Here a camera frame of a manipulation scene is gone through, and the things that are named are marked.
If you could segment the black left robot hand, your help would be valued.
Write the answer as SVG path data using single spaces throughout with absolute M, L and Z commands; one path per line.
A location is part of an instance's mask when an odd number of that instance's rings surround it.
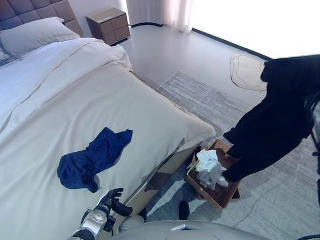
M 109 190 L 98 202 L 95 210 L 101 210 L 106 215 L 110 215 L 111 212 L 115 212 L 123 217 L 128 217 L 132 214 L 133 208 L 126 206 L 120 202 L 119 197 L 122 195 L 123 188 L 114 188 Z

